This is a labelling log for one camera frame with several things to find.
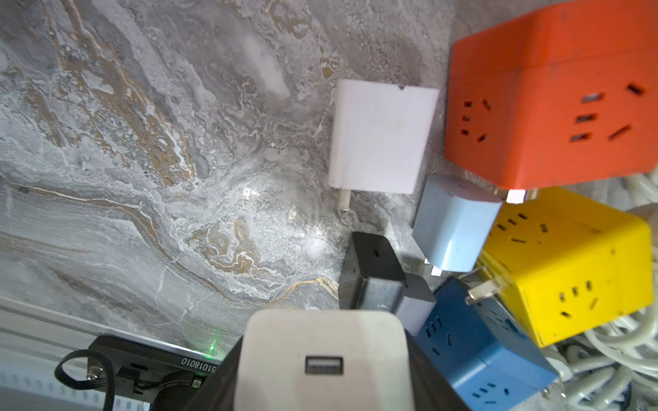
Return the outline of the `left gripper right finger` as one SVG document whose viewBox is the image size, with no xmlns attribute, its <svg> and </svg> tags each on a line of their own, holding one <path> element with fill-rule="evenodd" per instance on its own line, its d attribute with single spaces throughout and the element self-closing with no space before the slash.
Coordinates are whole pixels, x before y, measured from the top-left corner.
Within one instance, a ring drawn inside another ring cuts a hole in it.
<svg viewBox="0 0 658 411">
<path fill-rule="evenodd" d="M 409 353 L 415 411 L 470 411 L 447 379 L 431 363 L 409 332 L 405 333 Z"/>
</svg>

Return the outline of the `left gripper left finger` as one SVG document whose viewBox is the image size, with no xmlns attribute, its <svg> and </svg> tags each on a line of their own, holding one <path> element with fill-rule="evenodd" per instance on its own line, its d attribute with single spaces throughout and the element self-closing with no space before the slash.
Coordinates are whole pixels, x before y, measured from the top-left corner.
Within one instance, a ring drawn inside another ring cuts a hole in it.
<svg viewBox="0 0 658 411">
<path fill-rule="evenodd" d="M 184 411 L 233 411 L 242 346 L 241 337 L 216 371 L 186 404 Z"/>
</svg>

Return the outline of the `blue cube socket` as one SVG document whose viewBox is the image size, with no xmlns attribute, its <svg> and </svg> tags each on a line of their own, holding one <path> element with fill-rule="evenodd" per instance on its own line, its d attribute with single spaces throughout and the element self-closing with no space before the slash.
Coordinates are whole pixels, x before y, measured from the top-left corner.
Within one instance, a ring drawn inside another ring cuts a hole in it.
<svg viewBox="0 0 658 411">
<path fill-rule="evenodd" d="M 470 409 L 512 409 L 558 378 L 498 300 L 469 305 L 467 296 L 457 279 L 442 284 L 415 340 Z"/>
</svg>

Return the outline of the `white USB charger plug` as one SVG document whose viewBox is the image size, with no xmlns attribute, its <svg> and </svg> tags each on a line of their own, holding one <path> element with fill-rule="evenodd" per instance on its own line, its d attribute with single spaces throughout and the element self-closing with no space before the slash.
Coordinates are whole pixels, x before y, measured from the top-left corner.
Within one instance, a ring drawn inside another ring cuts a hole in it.
<svg viewBox="0 0 658 411">
<path fill-rule="evenodd" d="M 279 310 L 246 326 L 236 410 L 413 410 L 404 327 L 382 311 Z"/>
</svg>

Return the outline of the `small white charger plug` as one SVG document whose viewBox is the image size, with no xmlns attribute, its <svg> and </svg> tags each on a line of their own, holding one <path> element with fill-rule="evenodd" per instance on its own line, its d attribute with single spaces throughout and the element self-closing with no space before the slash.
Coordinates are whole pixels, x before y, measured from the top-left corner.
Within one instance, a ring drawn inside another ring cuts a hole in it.
<svg viewBox="0 0 658 411">
<path fill-rule="evenodd" d="M 436 298 L 426 280 L 416 274 L 405 274 L 404 287 L 393 314 L 404 329 L 415 337 L 436 305 Z"/>
</svg>

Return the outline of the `black adapter plug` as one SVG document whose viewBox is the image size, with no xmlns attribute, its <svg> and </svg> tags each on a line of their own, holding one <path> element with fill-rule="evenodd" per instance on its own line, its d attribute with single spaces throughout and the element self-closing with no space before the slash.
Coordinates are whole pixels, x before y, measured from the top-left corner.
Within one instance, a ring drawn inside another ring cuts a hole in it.
<svg viewBox="0 0 658 411">
<path fill-rule="evenodd" d="M 402 296 L 405 275 L 385 236 L 353 232 L 339 277 L 341 309 L 392 313 Z"/>
</svg>

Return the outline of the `light blue adapter plug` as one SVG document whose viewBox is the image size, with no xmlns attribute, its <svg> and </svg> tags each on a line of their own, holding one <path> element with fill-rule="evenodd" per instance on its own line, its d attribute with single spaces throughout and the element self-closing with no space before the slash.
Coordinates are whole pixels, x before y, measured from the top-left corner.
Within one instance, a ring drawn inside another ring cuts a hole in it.
<svg viewBox="0 0 658 411">
<path fill-rule="evenodd" d="M 472 272 L 502 199 L 462 177 L 427 177 L 413 225 L 429 274 Z"/>
</svg>

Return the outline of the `yellow cube socket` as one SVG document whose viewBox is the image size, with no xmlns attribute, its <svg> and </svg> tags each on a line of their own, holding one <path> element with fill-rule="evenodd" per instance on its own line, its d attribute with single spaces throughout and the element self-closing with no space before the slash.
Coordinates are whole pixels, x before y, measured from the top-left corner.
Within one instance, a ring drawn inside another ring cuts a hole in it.
<svg viewBox="0 0 658 411">
<path fill-rule="evenodd" d="M 564 188 L 504 204 L 477 263 L 540 348 L 654 301 L 649 224 Z"/>
</svg>

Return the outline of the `white 66W charger plug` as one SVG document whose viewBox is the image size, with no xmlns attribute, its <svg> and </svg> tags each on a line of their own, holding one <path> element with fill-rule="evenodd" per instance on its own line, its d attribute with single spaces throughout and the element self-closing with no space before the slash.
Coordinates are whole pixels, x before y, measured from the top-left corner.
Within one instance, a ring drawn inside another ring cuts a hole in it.
<svg viewBox="0 0 658 411">
<path fill-rule="evenodd" d="M 339 211 L 353 191 L 414 193 L 439 97 L 437 88 L 339 81 L 328 174 Z"/>
</svg>

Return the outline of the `red cube socket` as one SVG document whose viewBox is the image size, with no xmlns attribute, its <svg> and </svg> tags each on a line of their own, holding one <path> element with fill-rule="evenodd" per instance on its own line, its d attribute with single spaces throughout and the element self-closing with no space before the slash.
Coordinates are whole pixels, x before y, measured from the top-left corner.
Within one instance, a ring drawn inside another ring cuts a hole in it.
<svg viewBox="0 0 658 411">
<path fill-rule="evenodd" d="M 571 1 L 457 41 L 445 156 L 506 190 L 657 163 L 657 4 Z"/>
</svg>

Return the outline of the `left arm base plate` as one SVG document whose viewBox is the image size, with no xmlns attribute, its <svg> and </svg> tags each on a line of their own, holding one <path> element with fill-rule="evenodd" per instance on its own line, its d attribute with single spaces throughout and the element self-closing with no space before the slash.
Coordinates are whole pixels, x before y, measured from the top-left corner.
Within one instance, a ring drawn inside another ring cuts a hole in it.
<svg viewBox="0 0 658 411">
<path fill-rule="evenodd" d="M 87 349 L 67 354 L 54 370 L 72 390 L 106 393 L 104 410 L 118 399 L 146 402 L 152 410 L 183 410 L 219 365 L 121 337 L 101 335 Z"/>
</svg>

